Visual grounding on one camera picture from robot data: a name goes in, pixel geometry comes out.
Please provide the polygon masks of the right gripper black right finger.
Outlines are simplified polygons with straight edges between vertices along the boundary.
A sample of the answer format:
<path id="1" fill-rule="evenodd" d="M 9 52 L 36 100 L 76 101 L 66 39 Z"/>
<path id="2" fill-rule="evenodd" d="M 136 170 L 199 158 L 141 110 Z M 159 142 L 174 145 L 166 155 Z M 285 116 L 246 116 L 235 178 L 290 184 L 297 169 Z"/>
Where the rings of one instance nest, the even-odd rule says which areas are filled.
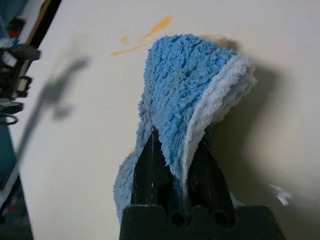
<path id="1" fill-rule="evenodd" d="M 192 207 L 201 206 L 215 218 L 233 218 L 234 206 L 221 168 L 205 134 L 197 145 L 188 171 L 188 196 Z"/>

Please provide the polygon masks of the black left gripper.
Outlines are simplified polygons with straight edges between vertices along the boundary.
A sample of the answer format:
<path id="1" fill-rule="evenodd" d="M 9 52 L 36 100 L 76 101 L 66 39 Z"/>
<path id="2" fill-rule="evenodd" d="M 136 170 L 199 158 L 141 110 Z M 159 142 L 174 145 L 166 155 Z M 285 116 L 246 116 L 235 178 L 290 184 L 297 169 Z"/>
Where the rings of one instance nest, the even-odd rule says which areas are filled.
<path id="1" fill-rule="evenodd" d="M 13 66 L 4 62 L 0 64 L 0 98 L 26 98 L 33 80 L 26 72 L 32 62 L 41 58 L 41 51 L 28 44 L 16 44 L 2 47 L 0 52 L 9 54 L 16 60 Z"/>

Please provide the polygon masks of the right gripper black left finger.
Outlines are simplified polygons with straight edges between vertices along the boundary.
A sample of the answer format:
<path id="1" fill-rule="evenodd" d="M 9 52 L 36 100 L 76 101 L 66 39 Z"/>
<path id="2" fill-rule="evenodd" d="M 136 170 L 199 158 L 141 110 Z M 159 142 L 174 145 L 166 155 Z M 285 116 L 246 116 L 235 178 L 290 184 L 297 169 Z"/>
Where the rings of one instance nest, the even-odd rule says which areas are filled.
<path id="1" fill-rule="evenodd" d="M 159 133 L 151 132 L 134 167 L 130 204 L 143 211 L 177 212 L 174 179 L 162 152 Z"/>

